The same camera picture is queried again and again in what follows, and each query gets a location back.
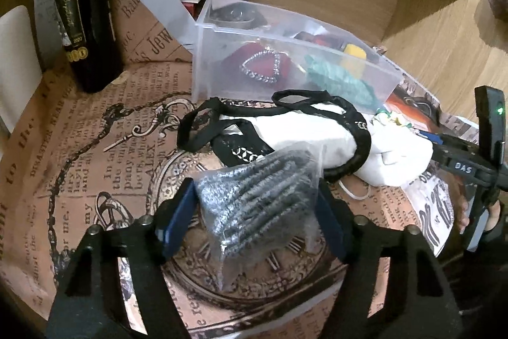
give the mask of wine bottle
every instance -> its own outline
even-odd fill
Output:
[[[77,83],[101,91],[123,69],[108,0],[55,0],[63,47]]]

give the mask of white cloth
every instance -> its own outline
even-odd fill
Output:
[[[315,104],[315,108],[344,113],[333,104]],[[370,185],[400,186],[414,180],[425,171],[431,156],[432,143],[413,134],[407,127],[388,123],[383,125],[372,115],[363,114],[372,136],[370,154],[365,164],[355,173]],[[355,153],[352,135],[336,121],[315,115],[291,111],[268,117],[244,118],[252,123],[259,137],[274,150],[298,141],[306,141],[324,148],[323,168],[345,164]],[[226,133],[241,133],[236,126]]]

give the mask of plastic container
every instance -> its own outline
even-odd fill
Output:
[[[252,2],[197,19],[192,100],[270,101],[284,89],[327,89],[374,113],[402,75],[356,36],[305,15]]]

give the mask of black fabric loop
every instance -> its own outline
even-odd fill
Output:
[[[282,99],[290,96],[301,96],[303,100],[295,103],[286,103]],[[239,105],[229,105],[218,98],[211,98],[205,101],[194,111],[184,116],[178,128],[177,146],[189,152],[196,152],[207,143],[212,142],[216,137],[222,135],[224,129],[236,125],[245,136],[245,139],[259,153],[266,153],[270,148],[257,134],[256,129],[250,121],[236,118],[220,120],[220,115],[230,117],[263,117],[285,114],[289,111],[301,111],[304,114],[326,117],[335,120],[343,126],[354,138],[356,150],[351,159],[342,166],[324,170],[324,178],[334,182],[341,177],[352,174],[364,165],[370,153],[371,137],[367,129],[367,123],[362,114],[347,100],[339,96],[332,96],[328,91],[308,90],[284,90],[273,94],[272,100],[276,106],[270,108],[252,108]],[[325,111],[314,108],[312,105],[320,103],[331,103],[338,105],[345,110],[344,114],[337,114],[333,111]],[[198,114],[204,110],[210,110],[210,123],[191,137],[192,126]]]

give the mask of plastic bag with dark contents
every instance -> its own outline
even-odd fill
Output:
[[[229,290],[246,268],[294,236],[305,238],[312,252],[319,236],[313,212],[322,158],[320,147],[301,142],[250,164],[196,177],[220,290]]]

